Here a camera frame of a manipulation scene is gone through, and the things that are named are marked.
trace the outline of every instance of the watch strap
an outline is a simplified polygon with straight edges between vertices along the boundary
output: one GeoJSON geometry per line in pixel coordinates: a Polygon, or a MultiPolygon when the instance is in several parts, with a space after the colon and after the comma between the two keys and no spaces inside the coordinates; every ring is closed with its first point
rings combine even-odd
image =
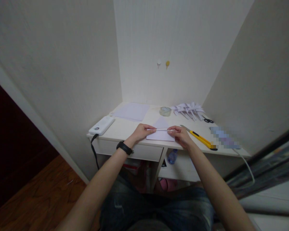
{"type": "Polygon", "coordinates": [[[133,150],[130,149],[125,143],[123,143],[124,141],[120,141],[117,145],[117,149],[121,148],[123,151],[126,152],[126,154],[130,155],[133,153],[133,150]]]}

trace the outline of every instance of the pink slipper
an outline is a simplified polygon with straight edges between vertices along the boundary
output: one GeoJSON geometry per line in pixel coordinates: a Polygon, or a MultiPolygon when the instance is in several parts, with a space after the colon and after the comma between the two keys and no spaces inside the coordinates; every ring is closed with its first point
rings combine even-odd
{"type": "Polygon", "coordinates": [[[163,178],[160,180],[160,184],[165,192],[172,192],[177,189],[178,181],[174,179],[163,178]]]}

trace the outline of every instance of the hand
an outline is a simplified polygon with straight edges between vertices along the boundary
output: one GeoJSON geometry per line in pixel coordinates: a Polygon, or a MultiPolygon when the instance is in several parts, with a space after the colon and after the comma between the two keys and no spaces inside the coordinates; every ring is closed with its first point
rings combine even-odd
{"type": "Polygon", "coordinates": [[[156,128],[152,127],[147,124],[138,124],[137,128],[131,134],[130,137],[128,137],[128,141],[134,145],[135,143],[138,143],[139,141],[143,140],[147,135],[150,135],[152,133],[156,132],[156,128]]]}
{"type": "Polygon", "coordinates": [[[190,138],[187,130],[185,128],[179,126],[172,126],[167,130],[175,131],[168,131],[168,134],[175,137],[176,141],[185,149],[189,149],[191,146],[196,145],[192,139],[190,138]]]}

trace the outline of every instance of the finger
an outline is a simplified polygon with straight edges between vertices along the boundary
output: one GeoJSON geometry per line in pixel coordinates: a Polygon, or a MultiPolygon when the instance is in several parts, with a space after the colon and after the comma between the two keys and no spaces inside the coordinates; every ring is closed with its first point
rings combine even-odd
{"type": "Polygon", "coordinates": [[[156,130],[155,129],[146,130],[145,132],[146,132],[146,136],[147,136],[147,135],[153,134],[154,132],[156,132],[156,130]]]}
{"type": "Polygon", "coordinates": [[[179,126],[172,126],[172,127],[167,128],[167,130],[173,130],[173,129],[177,130],[178,132],[181,132],[182,127],[179,127],[179,126]]]}
{"type": "Polygon", "coordinates": [[[148,124],[143,124],[145,129],[156,129],[155,127],[148,125],[148,124]]]}
{"type": "Polygon", "coordinates": [[[182,137],[182,134],[176,131],[168,131],[167,133],[173,137],[178,137],[178,138],[182,137]]]}

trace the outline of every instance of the drawer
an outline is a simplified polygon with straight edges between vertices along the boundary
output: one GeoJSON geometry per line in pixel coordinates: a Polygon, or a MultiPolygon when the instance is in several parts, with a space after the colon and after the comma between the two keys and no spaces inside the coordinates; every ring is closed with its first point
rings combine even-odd
{"type": "MultiPolygon", "coordinates": [[[[118,141],[100,140],[97,138],[93,141],[93,146],[98,154],[112,155],[116,151],[118,143],[118,141]]],[[[129,158],[157,162],[160,161],[163,151],[163,148],[161,147],[153,147],[142,144],[136,144],[133,149],[134,153],[132,153],[129,158]]]]}

